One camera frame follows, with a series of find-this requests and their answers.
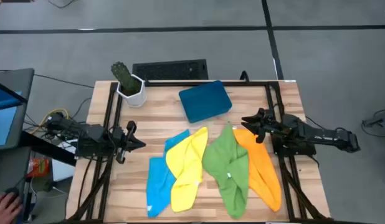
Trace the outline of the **orange snack bag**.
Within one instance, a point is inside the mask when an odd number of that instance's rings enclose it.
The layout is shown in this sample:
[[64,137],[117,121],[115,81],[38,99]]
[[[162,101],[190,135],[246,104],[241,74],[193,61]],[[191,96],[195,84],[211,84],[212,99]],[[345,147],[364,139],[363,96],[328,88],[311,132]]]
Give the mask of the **orange snack bag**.
[[49,173],[49,160],[45,158],[29,159],[27,177],[44,177]]

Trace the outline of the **black aluminium table frame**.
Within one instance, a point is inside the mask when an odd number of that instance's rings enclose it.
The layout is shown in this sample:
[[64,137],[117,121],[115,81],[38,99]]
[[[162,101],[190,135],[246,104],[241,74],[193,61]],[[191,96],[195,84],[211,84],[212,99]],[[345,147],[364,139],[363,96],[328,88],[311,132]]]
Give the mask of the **black aluminium table frame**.
[[[276,97],[278,92],[285,112],[305,120],[305,112],[295,81],[222,82],[232,102],[230,111],[193,124],[186,118],[179,92],[201,85],[205,83],[204,81],[149,81],[146,84],[147,99],[140,108],[129,108],[124,101],[121,103],[121,98],[113,90],[117,85],[115,82],[96,82],[87,123],[109,123],[111,127],[117,122],[125,128],[129,120],[133,120],[137,124],[136,138],[146,143],[144,148],[127,152],[124,164],[118,164],[116,161],[113,163],[102,222],[129,224],[289,221],[284,193],[281,209],[273,212],[253,190],[249,190],[244,215],[238,220],[233,220],[227,214],[216,181],[205,171],[191,209],[175,213],[168,206],[158,217],[147,217],[146,182],[149,159],[163,155],[164,142],[167,138],[185,129],[189,129],[193,134],[201,127],[207,127],[210,144],[220,135],[228,122],[242,129],[244,127],[240,125],[241,117],[253,115],[259,108],[268,108],[269,105],[278,103]],[[302,190],[320,213],[330,217],[318,165],[311,158],[301,155],[295,156],[295,164]]]

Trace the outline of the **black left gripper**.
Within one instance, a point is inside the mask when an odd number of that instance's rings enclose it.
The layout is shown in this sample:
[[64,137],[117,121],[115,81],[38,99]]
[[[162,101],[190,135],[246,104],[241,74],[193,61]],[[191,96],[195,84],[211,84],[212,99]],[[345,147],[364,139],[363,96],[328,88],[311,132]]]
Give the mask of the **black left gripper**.
[[114,155],[119,164],[124,164],[126,152],[131,152],[146,146],[143,141],[140,141],[135,137],[137,125],[134,121],[129,121],[126,129],[127,131],[124,132],[120,126],[112,127],[112,140],[116,147]]

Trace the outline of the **orange microfiber towel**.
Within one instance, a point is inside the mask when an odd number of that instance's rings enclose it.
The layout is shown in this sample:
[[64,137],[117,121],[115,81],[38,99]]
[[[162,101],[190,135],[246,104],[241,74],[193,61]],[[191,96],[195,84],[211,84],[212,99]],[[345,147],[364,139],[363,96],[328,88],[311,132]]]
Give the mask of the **orange microfiber towel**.
[[257,136],[246,129],[234,129],[237,143],[248,152],[249,187],[274,212],[282,205],[282,189],[277,173],[264,143],[257,143]]

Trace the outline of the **white hexagonal plant pot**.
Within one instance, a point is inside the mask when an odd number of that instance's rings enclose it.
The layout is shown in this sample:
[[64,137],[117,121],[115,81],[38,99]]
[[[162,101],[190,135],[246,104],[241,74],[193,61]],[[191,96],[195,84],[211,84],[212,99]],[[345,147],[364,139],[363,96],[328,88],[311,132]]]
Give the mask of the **white hexagonal plant pot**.
[[134,95],[131,95],[131,96],[126,96],[121,91],[121,84],[120,83],[118,83],[116,92],[126,101],[126,104],[129,107],[131,107],[131,108],[139,108],[139,107],[141,107],[145,103],[145,101],[147,99],[146,89],[145,89],[145,81],[142,80],[140,77],[137,77],[134,74],[131,74],[131,76],[135,80],[138,80],[140,82],[141,87],[140,87],[139,92],[134,94]]

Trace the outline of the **yellow microfiber towel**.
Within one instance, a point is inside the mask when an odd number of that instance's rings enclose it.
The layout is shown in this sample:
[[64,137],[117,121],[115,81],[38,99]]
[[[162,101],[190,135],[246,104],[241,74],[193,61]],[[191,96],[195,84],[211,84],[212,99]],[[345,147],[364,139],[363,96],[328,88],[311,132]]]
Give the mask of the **yellow microfiber towel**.
[[202,127],[183,139],[166,154],[166,164],[176,178],[171,188],[171,209],[183,212],[192,208],[202,182],[202,158],[208,129]]

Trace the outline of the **white box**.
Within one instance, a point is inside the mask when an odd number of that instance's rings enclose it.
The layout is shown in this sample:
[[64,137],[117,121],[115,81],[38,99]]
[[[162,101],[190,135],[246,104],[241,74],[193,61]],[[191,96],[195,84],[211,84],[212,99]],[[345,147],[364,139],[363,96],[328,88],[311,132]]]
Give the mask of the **white box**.
[[54,181],[61,181],[74,176],[75,167],[63,162],[52,161],[52,175]]

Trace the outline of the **black computer mouse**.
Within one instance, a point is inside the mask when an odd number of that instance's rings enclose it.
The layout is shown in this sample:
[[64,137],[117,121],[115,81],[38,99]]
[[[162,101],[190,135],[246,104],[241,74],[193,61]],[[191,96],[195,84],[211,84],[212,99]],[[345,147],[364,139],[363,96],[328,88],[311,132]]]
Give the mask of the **black computer mouse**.
[[6,194],[13,194],[11,200],[15,200],[19,196],[19,189],[17,187],[11,187],[4,191]]

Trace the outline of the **teal plastic bin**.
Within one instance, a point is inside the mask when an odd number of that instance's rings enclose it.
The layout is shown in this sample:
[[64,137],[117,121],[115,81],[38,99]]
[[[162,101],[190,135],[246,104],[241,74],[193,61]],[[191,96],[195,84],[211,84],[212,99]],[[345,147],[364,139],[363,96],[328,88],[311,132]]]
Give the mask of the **teal plastic bin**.
[[231,99],[220,80],[180,91],[179,97],[190,123],[227,113],[232,108]]

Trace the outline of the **black floor stand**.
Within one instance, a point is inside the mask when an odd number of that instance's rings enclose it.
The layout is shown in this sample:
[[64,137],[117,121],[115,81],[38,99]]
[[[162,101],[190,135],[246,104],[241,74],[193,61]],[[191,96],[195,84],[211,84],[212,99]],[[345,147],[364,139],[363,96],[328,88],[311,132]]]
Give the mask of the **black floor stand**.
[[361,129],[365,134],[377,138],[385,138],[385,134],[375,134],[367,131],[368,128],[373,128],[376,125],[385,129],[385,109],[374,112],[372,118],[362,120],[361,123]]

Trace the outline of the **person's hand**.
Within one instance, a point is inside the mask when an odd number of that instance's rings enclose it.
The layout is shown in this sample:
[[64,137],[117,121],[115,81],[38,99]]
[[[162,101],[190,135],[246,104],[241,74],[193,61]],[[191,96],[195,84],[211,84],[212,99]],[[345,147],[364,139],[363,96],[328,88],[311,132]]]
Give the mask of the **person's hand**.
[[14,193],[0,194],[0,224],[11,224],[22,211],[20,197]]

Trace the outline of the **grey desk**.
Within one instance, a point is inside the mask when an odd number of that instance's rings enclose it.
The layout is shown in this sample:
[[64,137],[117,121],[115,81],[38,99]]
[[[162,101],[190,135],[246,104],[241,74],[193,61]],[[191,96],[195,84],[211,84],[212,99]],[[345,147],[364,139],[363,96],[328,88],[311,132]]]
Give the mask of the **grey desk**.
[[0,151],[0,193],[16,187],[23,206],[28,199],[26,176],[28,173],[30,147],[18,147]]

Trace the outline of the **green microfiber towel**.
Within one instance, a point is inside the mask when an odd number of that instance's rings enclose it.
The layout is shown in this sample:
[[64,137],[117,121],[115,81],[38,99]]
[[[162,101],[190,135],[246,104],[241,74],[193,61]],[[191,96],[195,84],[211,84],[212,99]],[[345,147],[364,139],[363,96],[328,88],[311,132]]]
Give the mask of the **green microfiber towel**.
[[203,169],[216,180],[227,213],[233,219],[240,218],[247,206],[248,165],[248,152],[237,143],[231,124],[206,147],[202,158]]

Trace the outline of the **blue microfiber towel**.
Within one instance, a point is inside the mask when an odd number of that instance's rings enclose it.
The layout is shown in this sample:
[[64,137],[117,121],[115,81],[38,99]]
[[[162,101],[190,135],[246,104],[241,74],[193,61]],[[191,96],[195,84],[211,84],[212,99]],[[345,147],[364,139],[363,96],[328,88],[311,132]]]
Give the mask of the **blue microfiber towel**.
[[146,209],[149,218],[157,217],[171,201],[171,188],[176,178],[166,163],[167,152],[186,139],[189,130],[165,140],[164,151],[161,157],[149,159],[148,180],[146,185]]

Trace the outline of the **green cactus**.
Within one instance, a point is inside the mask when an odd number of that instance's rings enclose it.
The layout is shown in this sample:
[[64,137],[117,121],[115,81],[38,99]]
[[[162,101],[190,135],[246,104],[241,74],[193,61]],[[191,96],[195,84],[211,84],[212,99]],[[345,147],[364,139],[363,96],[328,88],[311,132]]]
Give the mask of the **green cactus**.
[[131,76],[128,67],[123,62],[115,62],[111,66],[111,72],[119,81],[124,95],[131,96],[140,92],[141,82]]

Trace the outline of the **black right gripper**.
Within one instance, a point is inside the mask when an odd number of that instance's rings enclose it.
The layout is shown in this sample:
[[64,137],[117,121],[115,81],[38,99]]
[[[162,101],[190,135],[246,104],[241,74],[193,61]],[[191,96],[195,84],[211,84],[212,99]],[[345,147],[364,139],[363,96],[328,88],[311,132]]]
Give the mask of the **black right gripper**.
[[272,110],[265,110],[259,108],[258,112],[252,116],[242,117],[242,120],[246,123],[242,125],[248,129],[252,134],[256,135],[256,143],[263,143],[265,139],[265,129],[261,128],[259,125],[253,125],[249,123],[258,123],[261,122],[264,118],[266,132],[275,134],[278,133],[278,121],[275,118]]

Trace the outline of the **monitor with blue screen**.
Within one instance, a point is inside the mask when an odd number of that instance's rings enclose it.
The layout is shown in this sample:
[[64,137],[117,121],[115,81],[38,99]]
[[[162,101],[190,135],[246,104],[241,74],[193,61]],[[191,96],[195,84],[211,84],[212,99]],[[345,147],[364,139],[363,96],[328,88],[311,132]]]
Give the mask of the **monitor with blue screen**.
[[0,72],[0,151],[19,144],[35,71]]

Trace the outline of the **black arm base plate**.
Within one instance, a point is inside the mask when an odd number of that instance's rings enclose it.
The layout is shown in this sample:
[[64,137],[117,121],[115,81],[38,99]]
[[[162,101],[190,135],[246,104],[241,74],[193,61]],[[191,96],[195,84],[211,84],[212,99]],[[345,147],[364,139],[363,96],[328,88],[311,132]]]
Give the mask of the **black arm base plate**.
[[76,155],[82,157],[108,157],[114,155],[115,146],[111,139],[96,142],[93,139],[80,138],[76,143]]
[[272,134],[273,151],[276,155],[288,157],[295,155],[313,156],[316,154],[314,144],[300,138],[283,137]]

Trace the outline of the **white power strip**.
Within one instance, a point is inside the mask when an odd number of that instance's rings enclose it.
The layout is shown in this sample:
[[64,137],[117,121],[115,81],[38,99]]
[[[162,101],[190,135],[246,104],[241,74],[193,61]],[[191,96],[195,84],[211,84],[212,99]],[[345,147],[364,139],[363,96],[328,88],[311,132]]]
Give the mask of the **white power strip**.
[[77,144],[77,140],[73,139],[73,140],[69,140],[69,141],[63,141],[63,142],[59,143],[57,146],[62,148],[62,149],[65,149],[66,151],[71,152],[72,154],[75,154],[76,144]]

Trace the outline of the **black perforated floor grille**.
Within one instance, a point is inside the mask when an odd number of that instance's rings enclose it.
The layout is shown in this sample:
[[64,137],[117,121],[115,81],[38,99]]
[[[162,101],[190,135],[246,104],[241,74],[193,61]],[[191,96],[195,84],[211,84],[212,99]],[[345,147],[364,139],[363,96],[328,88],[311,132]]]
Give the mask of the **black perforated floor grille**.
[[133,74],[143,80],[208,80],[206,59],[133,64]]

